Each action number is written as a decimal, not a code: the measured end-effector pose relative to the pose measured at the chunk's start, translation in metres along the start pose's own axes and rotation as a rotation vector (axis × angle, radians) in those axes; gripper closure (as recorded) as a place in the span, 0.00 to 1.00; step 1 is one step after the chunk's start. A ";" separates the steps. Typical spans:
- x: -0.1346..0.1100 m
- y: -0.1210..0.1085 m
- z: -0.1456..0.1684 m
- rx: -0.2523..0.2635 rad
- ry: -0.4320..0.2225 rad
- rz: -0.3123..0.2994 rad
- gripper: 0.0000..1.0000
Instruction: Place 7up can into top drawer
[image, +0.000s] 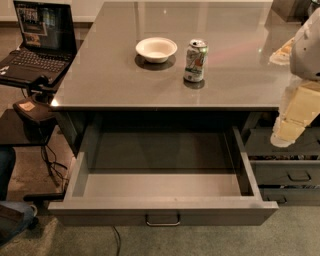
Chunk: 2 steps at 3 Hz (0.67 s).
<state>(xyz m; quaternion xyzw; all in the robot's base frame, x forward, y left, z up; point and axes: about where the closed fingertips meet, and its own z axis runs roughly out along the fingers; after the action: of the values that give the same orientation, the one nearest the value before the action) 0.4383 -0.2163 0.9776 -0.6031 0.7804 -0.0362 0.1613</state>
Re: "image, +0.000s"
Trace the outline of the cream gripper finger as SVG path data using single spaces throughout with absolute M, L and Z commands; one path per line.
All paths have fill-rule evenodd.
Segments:
M 292 82 L 284 91 L 273 134 L 285 141 L 295 141 L 320 114 L 320 83 Z

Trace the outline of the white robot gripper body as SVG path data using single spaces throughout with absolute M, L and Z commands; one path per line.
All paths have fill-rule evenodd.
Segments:
M 320 8 L 312 13 L 294 37 L 290 71 L 305 80 L 320 80 Z

